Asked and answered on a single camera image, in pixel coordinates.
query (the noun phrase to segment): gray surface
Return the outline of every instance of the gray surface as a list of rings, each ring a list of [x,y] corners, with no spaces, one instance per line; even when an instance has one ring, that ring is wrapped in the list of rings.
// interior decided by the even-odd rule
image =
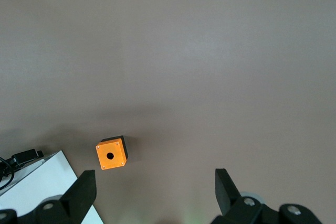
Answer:
[[[336,0],[0,0],[1,155],[96,169],[105,223],[209,223],[214,169],[336,220]],[[94,146],[127,137],[100,170]]]

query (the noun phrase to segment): cable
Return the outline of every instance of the cable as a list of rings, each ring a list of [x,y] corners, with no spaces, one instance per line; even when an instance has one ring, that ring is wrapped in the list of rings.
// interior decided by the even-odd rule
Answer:
[[[5,161],[2,157],[0,157],[0,161],[1,161],[2,163],[4,163],[5,165],[8,166],[8,168],[10,169],[11,174],[12,174],[10,180],[6,183],[6,185],[0,187],[0,190],[2,190],[2,189],[4,189],[6,186],[8,186],[8,185],[13,181],[13,179],[14,179],[14,169],[13,169],[13,168],[11,167],[11,165],[10,165],[7,161]]]

